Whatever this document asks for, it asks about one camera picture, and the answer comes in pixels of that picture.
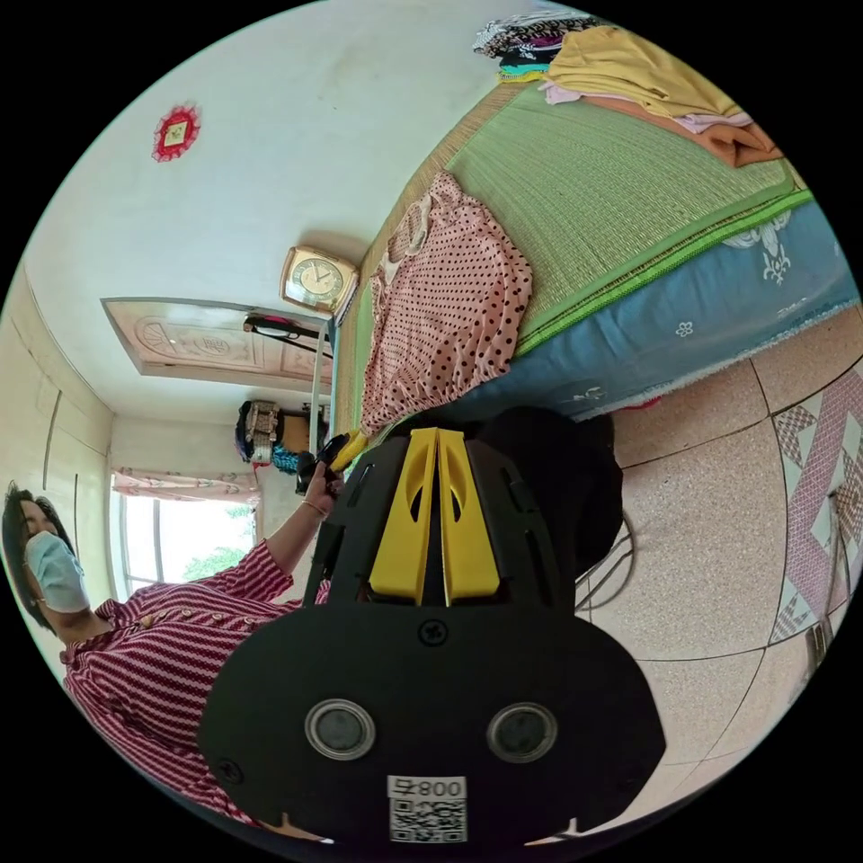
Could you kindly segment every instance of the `yellow robot part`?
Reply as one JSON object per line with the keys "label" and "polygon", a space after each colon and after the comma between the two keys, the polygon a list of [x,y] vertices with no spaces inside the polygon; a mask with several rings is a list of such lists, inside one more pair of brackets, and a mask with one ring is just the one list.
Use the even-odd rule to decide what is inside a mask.
{"label": "yellow robot part", "polygon": [[341,474],[369,446],[369,439],[359,429],[353,429],[348,433],[351,439],[339,450],[339,454],[330,465],[330,470],[336,474]]}
{"label": "yellow robot part", "polygon": [[[436,468],[439,538],[431,536],[430,525]],[[417,429],[411,433],[369,578],[372,591],[421,605],[430,541],[441,543],[448,606],[497,593],[500,576],[461,432]]]}
{"label": "yellow robot part", "polygon": [[439,430],[438,470],[447,605],[494,596],[500,576],[460,431]]}
{"label": "yellow robot part", "polygon": [[[375,593],[413,600],[416,605],[423,601],[437,440],[437,429],[411,432],[396,495],[369,578]],[[417,495],[420,501],[414,518]]]}

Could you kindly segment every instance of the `blue bedsheet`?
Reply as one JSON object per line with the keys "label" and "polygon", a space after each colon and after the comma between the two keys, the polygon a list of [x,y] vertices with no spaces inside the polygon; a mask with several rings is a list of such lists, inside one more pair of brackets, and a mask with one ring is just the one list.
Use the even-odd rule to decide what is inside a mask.
{"label": "blue bedsheet", "polygon": [[640,405],[859,301],[811,201],[570,327],[433,418],[469,422],[534,405],[582,420]]}

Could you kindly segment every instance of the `pink curtain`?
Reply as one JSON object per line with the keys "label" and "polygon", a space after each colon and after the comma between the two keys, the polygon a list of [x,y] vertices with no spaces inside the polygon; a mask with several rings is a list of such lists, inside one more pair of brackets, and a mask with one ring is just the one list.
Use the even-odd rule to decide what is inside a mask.
{"label": "pink curtain", "polygon": [[113,489],[135,497],[157,497],[161,501],[230,501],[258,503],[261,493],[254,474],[210,474],[182,476],[173,471],[118,467]]}

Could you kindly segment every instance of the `striped shirt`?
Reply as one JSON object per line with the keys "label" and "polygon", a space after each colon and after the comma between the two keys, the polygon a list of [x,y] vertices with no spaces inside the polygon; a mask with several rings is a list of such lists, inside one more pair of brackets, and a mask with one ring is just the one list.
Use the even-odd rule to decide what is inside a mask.
{"label": "striped shirt", "polygon": [[[61,655],[65,685],[97,731],[139,770],[194,803],[248,824],[198,751],[213,681],[257,627],[300,607],[274,604],[293,584],[260,543],[232,569],[186,584],[154,584],[95,613],[113,630]],[[323,583],[316,602],[326,602]]]}

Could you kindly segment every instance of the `electrical cord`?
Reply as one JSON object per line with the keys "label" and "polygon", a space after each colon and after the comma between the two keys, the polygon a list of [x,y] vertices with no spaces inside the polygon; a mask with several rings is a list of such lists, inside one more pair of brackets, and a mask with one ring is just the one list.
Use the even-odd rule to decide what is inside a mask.
{"label": "electrical cord", "polygon": [[629,551],[626,552],[626,554],[620,556],[619,560],[611,567],[611,569],[607,573],[605,573],[605,575],[602,576],[599,583],[596,585],[596,587],[592,588],[588,592],[587,596],[585,596],[579,602],[575,603],[575,610],[574,610],[575,613],[577,613],[585,605],[590,603],[591,598],[593,596],[595,596],[596,593],[602,589],[602,587],[609,580],[609,578],[614,573],[617,572],[620,565],[627,559],[629,560],[629,571],[627,572],[626,577],[624,578],[622,584],[606,600],[603,600],[602,602],[597,602],[595,604],[589,605],[588,606],[589,610],[595,611],[596,609],[601,609],[604,606],[608,605],[610,602],[613,602],[629,585],[629,581],[632,578],[632,573],[636,569],[636,542],[635,542],[635,532],[632,530],[632,524],[629,521],[629,518],[625,512],[623,513],[623,523],[627,526],[627,535],[625,537],[622,537],[621,539],[619,539],[617,541],[617,543],[612,547],[610,552],[607,555],[605,555],[605,557],[603,557],[602,560],[598,564],[596,564],[595,566],[592,566],[586,573],[584,573],[578,577],[578,579],[575,581],[575,589],[578,590],[579,585],[582,584],[582,582],[589,579],[591,577],[591,575],[593,575],[593,573],[595,573],[604,563],[606,563],[609,560],[609,558],[615,553],[615,551],[617,551],[618,548],[620,548],[620,546],[622,546],[628,539],[632,542],[632,548],[630,548]]}

